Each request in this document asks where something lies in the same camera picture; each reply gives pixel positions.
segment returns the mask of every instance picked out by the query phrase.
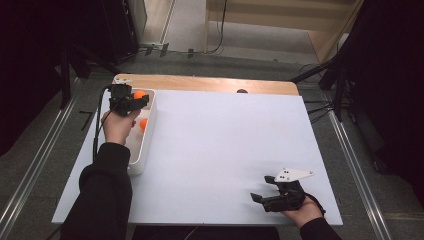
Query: person's arm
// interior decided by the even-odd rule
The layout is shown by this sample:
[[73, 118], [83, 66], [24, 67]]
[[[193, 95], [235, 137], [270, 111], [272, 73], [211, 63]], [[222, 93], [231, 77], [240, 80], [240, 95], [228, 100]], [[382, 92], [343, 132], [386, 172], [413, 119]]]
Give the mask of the person's arm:
[[292, 219], [300, 229], [303, 240], [339, 240], [339, 235], [327, 223], [316, 203], [306, 197], [303, 206], [297, 211], [282, 212]]
[[125, 239], [132, 188], [130, 151], [123, 145], [139, 113], [120, 117], [112, 112], [104, 120], [106, 143], [81, 173], [80, 195], [63, 223], [61, 239]]

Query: tripod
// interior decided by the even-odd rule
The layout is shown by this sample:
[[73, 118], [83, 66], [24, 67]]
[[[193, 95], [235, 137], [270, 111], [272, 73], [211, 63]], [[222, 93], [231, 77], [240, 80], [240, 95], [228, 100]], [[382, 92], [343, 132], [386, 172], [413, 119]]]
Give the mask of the tripod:
[[322, 65], [317, 66], [289, 80], [297, 84], [315, 74], [320, 73], [323, 70], [327, 70], [319, 82], [319, 87], [322, 90], [329, 90], [333, 86], [333, 84], [337, 82], [336, 95], [334, 99], [334, 113], [340, 122], [342, 122], [341, 105], [343, 99], [343, 92], [345, 90], [345, 83], [348, 79], [347, 60], [349, 59], [349, 54], [352, 49], [352, 46], [358, 45], [359, 36], [364, 34], [363, 29], [365, 25], [367, 24], [368, 20], [373, 16], [374, 11], [376, 11], [377, 9], [376, 6], [370, 6], [367, 3], [368, 1], [364, 2], [362, 8], [359, 11], [358, 17], [352, 27], [352, 31], [350, 32], [349, 37], [346, 39], [343, 46], [333, 58], [323, 63]]
[[79, 54], [96, 62], [114, 75], [122, 73], [121, 70], [110, 65], [110, 63], [106, 62], [104, 59], [100, 58], [85, 47], [77, 44], [66, 44], [60, 53], [60, 78], [62, 85], [62, 103], [60, 105], [60, 109], [65, 108], [66, 104], [68, 104], [71, 99], [69, 65], [72, 65], [78, 77], [88, 78], [90, 76], [90, 67], [87, 65], [85, 60], [79, 56]]

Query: white table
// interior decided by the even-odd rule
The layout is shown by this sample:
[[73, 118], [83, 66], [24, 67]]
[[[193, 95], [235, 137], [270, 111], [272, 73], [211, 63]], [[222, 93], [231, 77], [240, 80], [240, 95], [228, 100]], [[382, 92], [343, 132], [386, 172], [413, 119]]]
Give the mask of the white table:
[[[291, 224], [280, 213], [265, 213], [250, 197], [277, 195], [263, 177], [288, 167], [315, 173], [300, 180], [303, 188], [320, 200], [331, 225], [342, 224], [301, 97], [158, 90], [156, 101], [146, 169], [132, 178], [130, 223]], [[79, 194], [79, 175], [91, 163], [94, 125], [54, 223], [65, 220]]]

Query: cable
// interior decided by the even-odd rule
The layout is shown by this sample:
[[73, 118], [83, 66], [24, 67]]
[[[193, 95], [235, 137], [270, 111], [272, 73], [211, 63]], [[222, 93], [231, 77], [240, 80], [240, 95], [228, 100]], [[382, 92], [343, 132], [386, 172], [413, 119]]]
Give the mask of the cable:
[[312, 201], [314, 201], [317, 204], [317, 207], [321, 211], [322, 216], [324, 216], [327, 211], [324, 210], [322, 205], [319, 203], [318, 199], [316, 197], [312, 196], [311, 194], [306, 193], [306, 192], [305, 192], [305, 195], [308, 196]]
[[331, 103], [330, 101], [303, 101], [304, 103]]
[[320, 64], [317, 67], [314, 67], [313, 69], [311, 69], [311, 70], [309, 70], [307, 72], [304, 72], [302, 75], [296, 76], [296, 77], [294, 77], [294, 78], [292, 78], [292, 79], [290, 79], [288, 81], [297, 84], [297, 83], [299, 83], [299, 82], [301, 82], [301, 81], [303, 81], [303, 80], [305, 80], [305, 79], [307, 79], [307, 78], [309, 78], [309, 77], [311, 77], [311, 76], [313, 76], [313, 75], [315, 75], [315, 74], [317, 74], [319, 72], [322, 72], [323, 70], [329, 68], [331, 66], [331, 64], [333, 63], [334, 59], [335, 59], [335, 57], [331, 58], [330, 60], [328, 60], [327, 62], [325, 62], [323, 64]]
[[318, 111], [321, 111], [321, 110], [326, 109], [326, 108], [333, 108], [333, 104], [331, 103], [331, 104], [327, 104], [327, 105], [320, 107], [320, 108], [309, 110], [308, 115], [315, 113], [315, 112], [318, 112]]
[[63, 225], [60, 225], [59, 227], [57, 227], [47, 238], [46, 240], [51, 240], [53, 239], [54, 235], [56, 235], [57, 232], [59, 232], [60, 229], [62, 229]]
[[206, 54], [213, 54], [213, 53], [215, 53], [221, 47], [221, 45], [222, 45], [222, 40], [224, 39], [224, 22], [225, 22], [225, 13], [226, 12], [227, 12], [227, 0], [225, 0], [224, 10], [222, 12], [221, 34], [220, 34], [221, 36], [220, 36], [219, 44], [218, 44], [218, 46], [214, 50], [208, 51], [208, 52], [206, 52]]
[[107, 89], [110, 89], [111, 86], [112, 85], [109, 84], [109, 85], [103, 87], [101, 92], [100, 92], [100, 98], [99, 98], [98, 108], [97, 108], [96, 129], [95, 129], [95, 132], [94, 132], [94, 140], [93, 140], [93, 162], [97, 157], [97, 147], [98, 147], [99, 133], [100, 133], [99, 123], [100, 123], [100, 113], [101, 113], [101, 109], [102, 109], [103, 95], [104, 95], [104, 93]]
[[301, 74], [301, 72], [302, 72], [302, 69], [303, 69], [303, 68], [305, 68], [305, 67], [307, 67], [307, 66], [310, 66], [310, 65], [316, 65], [316, 67], [314, 67], [314, 69], [315, 69], [315, 68], [320, 67], [320, 68], [321, 68], [321, 71], [319, 71], [319, 72], [317, 72], [317, 73], [315, 73], [315, 74], [318, 74], [320, 77], [322, 77], [321, 72], [322, 72], [322, 71], [324, 71], [324, 70], [325, 70], [325, 68], [324, 68], [324, 67], [322, 67], [322, 66], [321, 66], [321, 64], [315, 64], [315, 63], [308, 63], [308, 64], [303, 65], [303, 66], [299, 69], [299, 74], [298, 74], [297, 76], [298, 76], [298, 77], [300, 76], [300, 74]]
[[103, 128], [103, 124], [105, 123], [106, 118], [107, 118], [107, 117], [109, 117], [109, 115], [112, 113], [112, 111], [115, 109], [115, 107], [107, 113], [107, 115], [105, 116], [105, 118], [104, 118], [104, 119], [102, 119], [103, 121], [102, 121], [102, 125], [100, 125], [99, 132], [102, 130], [102, 128]]
[[332, 110], [333, 110], [333, 108], [327, 109], [327, 111], [325, 111], [325, 113], [323, 113], [323, 114], [319, 115], [318, 117], [312, 119], [311, 124], [318, 122], [321, 118], [323, 118], [327, 113], [329, 113]]
[[187, 235], [186, 238], [184, 238], [184, 240], [188, 240], [188, 238], [194, 233], [194, 231], [196, 231], [196, 229], [198, 229], [199, 226], [195, 227], [193, 230], [191, 230], [191, 232]]
[[[215, 2], [215, 9], [218, 9], [218, 1]], [[216, 11], [216, 19], [216, 30], [218, 30], [219, 36], [221, 36], [221, 31], [219, 30], [218, 11]]]

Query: orange object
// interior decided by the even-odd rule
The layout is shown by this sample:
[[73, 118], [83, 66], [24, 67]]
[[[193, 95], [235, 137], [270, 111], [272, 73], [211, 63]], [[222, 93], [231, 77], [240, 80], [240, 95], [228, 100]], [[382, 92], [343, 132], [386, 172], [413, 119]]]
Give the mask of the orange object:
[[134, 93], [134, 99], [142, 98], [144, 95], [146, 95], [144, 91], [138, 90], [137, 92]]
[[147, 125], [147, 118], [143, 118], [143, 119], [141, 119], [141, 121], [140, 121], [140, 128], [141, 128], [141, 131], [146, 131], [146, 125]]

